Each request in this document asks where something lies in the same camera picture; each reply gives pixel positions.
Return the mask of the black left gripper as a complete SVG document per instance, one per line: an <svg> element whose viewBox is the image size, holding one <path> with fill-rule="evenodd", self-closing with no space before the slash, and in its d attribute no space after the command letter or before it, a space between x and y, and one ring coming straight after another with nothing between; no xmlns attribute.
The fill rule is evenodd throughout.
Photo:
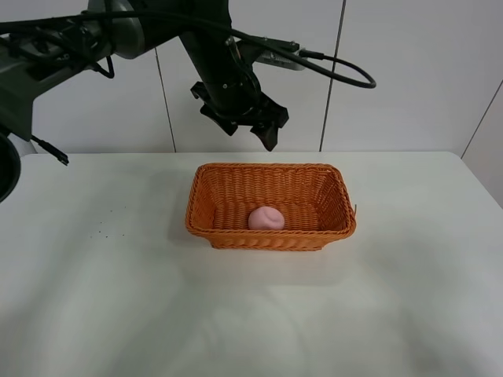
<svg viewBox="0 0 503 377"><path fill-rule="evenodd" d="M253 74L227 82L196 82L191 93L204 103L201 114L227 135L233 136L238 126L251 126L267 151L277 146L278 129L289 120L287 108L265 95Z"/></svg>

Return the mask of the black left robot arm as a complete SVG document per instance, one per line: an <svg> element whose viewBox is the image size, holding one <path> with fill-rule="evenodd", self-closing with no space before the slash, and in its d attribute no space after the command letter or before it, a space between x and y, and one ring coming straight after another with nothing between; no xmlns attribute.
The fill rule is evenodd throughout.
<svg viewBox="0 0 503 377"><path fill-rule="evenodd" d="M191 89L201 113L227 134L249 126L267 150L277 145L288 111L265 95L253 63L263 40L231 30L226 1L91 1L82 13L1 26L1 196L20 178L15 135L33 140L33 104L55 86L91 70L111 79L113 56L134 59L174 38L200 81ZM101 61L108 63L101 66Z"/></svg>

